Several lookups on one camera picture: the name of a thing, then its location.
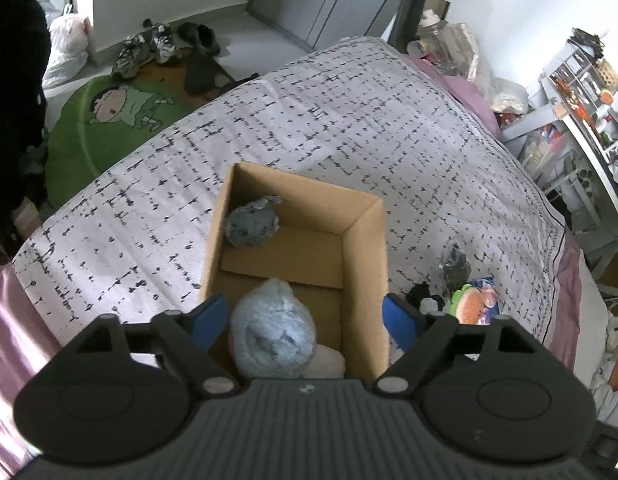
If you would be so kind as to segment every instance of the pink fabric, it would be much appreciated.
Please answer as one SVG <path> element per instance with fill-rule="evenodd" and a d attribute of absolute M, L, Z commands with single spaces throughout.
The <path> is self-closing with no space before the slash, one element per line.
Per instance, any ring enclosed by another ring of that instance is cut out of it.
<path fill-rule="evenodd" d="M 472 112 L 496 139 L 502 139 L 502 132 L 493 111 L 480 94 L 478 87 L 471 81 L 458 76 L 446 76 L 438 72 L 436 67 L 424 59 L 407 56 L 409 61 L 422 72 L 443 86 L 461 105 Z"/>
<path fill-rule="evenodd" d="M 25 457 L 12 417 L 14 399 L 58 350 L 12 265 L 0 266 L 0 468 L 7 475 L 16 473 Z"/>
<path fill-rule="evenodd" d="M 549 343 L 549 351 L 573 371 L 576 349 L 580 335 L 580 247 L 576 236 L 566 229 L 564 251 L 558 264 L 560 292 L 556 306 L 555 329 Z"/>

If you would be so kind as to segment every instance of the baseboard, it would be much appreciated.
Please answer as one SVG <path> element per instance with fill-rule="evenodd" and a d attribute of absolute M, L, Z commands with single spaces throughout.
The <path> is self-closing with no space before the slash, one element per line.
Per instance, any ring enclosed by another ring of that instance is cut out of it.
<path fill-rule="evenodd" d="M 211 23 L 217 22 L 219 20 L 227 20 L 229 18 L 236 18 L 247 9 L 247 4 L 237 4 L 227 7 L 220 7 L 219 9 L 206 10 L 206 12 L 199 12 L 198 14 L 193 14 L 192 16 L 187 16 L 186 18 L 180 18 L 178 20 L 174 20 L 169 22 L 169 24 L 176 28 L 183 22 L 194 22 L 194 23 Z M 114 43 L 113 45 L 106 46 L 101 48 L 97 52 L 91 53 L 91 59 L 97 66 L 103 66 L 107 64 L 111 64 L 115 61 L 116 57 L 120 53 L 122 49 L 122 41 L 118 41 L 118 43 Z"/>

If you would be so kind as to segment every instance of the wicker basket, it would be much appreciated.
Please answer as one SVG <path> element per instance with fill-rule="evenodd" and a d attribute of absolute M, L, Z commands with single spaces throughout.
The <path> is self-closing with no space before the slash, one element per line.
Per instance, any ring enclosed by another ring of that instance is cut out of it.
<path fill-rule="evenodd" d="M 612 94 L 615 94 L 618 91 L 618 74 L 611 64 L 607 60 L 601 59 L 596 65 L 596 72 L 604 81 L 606 88 Z"/>

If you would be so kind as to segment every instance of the green rug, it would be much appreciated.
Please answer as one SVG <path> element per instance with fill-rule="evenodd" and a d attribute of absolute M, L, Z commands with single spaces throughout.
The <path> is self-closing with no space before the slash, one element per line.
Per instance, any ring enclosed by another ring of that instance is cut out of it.
<path fill-rule="evenodd" d="M 195 107 L 160 81 L 116 85 L 110 76 L 80 87 L 49 134 L 46 184 L 60 208 L 96 177 Z"/>

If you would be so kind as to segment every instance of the ribbed black surface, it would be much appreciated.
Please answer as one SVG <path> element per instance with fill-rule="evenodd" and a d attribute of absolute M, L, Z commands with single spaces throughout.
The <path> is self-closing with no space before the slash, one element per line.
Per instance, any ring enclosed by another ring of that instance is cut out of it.
<path fill-rule="evenodd" d="M 575 461 L 521 470 L 445 448 L 410 405 L 372 396 L 357 380 L 257 380 L 203 404 L 163 449 L 99 469 L 37 459 L 19 480 L 390 480 L 596 478 Z"/>

